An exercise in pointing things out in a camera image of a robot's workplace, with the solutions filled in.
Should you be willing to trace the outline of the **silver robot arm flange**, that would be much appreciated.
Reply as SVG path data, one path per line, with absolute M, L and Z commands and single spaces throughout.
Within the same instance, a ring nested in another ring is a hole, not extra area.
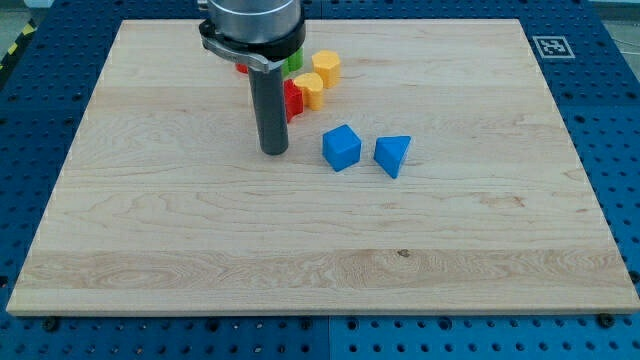
M 306 38 L 299 0 L 198 0 L 206 14 L 199 25 L 203 47 L 224 60 L 273 72 Z

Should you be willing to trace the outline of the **red block behind arm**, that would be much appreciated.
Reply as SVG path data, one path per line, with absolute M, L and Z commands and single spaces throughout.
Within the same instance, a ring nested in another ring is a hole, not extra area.
M 235 68 L 240 73 L 243 73 L 243 74 L 247 74 L 248 73 L 248 67 L 246 65 L 244 65 L 244 64 L 237 63 L 235 65 Z

